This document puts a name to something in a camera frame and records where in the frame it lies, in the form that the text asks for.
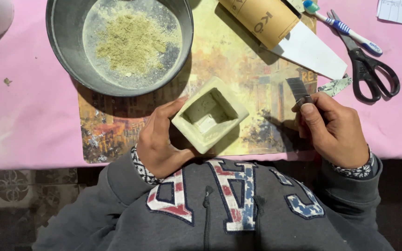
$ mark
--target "tiled floor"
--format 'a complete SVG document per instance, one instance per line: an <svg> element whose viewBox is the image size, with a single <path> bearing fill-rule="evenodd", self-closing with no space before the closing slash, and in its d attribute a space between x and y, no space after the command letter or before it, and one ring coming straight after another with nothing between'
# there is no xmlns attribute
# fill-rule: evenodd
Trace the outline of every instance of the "tiled floor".
<svg viewBox="0 0 402 251"><path fill-rule="evenodd" d="M402 251L402 160L386 160L377 210L380 232ZM278 162L277 168L309 184L317 170L312 163ZM102 168L0 171L0 251L28 251L38 228L79 192L97 183Z"/></svg>

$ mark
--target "hand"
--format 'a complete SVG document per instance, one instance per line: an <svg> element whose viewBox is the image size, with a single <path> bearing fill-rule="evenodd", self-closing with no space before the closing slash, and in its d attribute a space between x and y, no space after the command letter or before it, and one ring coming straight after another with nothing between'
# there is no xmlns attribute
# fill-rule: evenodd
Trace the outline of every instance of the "hand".
<svg viewBox="0 0 402 251"><path fill-rule="evenodd" d="M369 159L358 112L342 106L324 92L311 95L314 104L296 105L296 125L301 138L311 136L316 151L332 164L345 169L363 166ZM325 122L319 113L328 120Z"/></svg>
<svg viewBox="0 0 402 251"><path fill-rule="evenodd" d="M186 100L184 96L156 108L139 133L137 156L157 179L169 176L197 153L194 148L178 150L170 144L169 118L182 108Z"/></svg>

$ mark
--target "small green debris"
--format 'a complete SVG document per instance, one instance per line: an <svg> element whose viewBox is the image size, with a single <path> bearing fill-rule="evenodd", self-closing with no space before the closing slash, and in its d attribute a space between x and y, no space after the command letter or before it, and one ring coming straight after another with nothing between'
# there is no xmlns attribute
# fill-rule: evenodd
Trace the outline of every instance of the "small green debris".
<svg viewBox="0 0 402 251"><path fill-rule="evenodd" d="M10 83L12 83L13 81L8 80L8 78L4 79L4 83L7 84L7 86L10 86Z"/></svg>

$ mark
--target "person's left hand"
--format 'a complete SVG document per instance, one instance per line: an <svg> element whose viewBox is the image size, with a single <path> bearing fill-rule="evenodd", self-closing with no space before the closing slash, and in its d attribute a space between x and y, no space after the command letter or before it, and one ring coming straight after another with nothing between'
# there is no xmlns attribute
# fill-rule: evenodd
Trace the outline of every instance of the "person's left hand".
<svg viewBox="0 0 402 251"><path fill-rule="evenodd" d="M156 108L139 133L137 156L157 179L169 176L198 153L195 148L178 150L170 144L169 118L182 108L186 100L184 96Z"/></svg>

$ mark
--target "pink tablecloth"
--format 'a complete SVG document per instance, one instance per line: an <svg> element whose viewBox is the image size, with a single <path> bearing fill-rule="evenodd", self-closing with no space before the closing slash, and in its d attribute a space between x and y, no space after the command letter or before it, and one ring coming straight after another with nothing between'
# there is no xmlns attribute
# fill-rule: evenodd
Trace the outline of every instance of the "pink tablecloth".
<svg viewBox="0 0 402 251"><path fill-rule="evenodd" d="M46 0L14 0L15 19L0 39L0 169L88 166L83 160L77 91L55 58L45 28ZM381 60L402 83L402 25L378 21L376 0L321 0L322 14L331 7L356 32L375 41ZM343 42L323 23L318 36L347 64ZM13 82L7 87L3 80ZM319 77L319 85L326 83ZM402 158L402 85L390 101L369 106L351 88L336 96L361 117L368 143L383 158ZM236 156L235 159L297 159L311 153Z"/></svg>

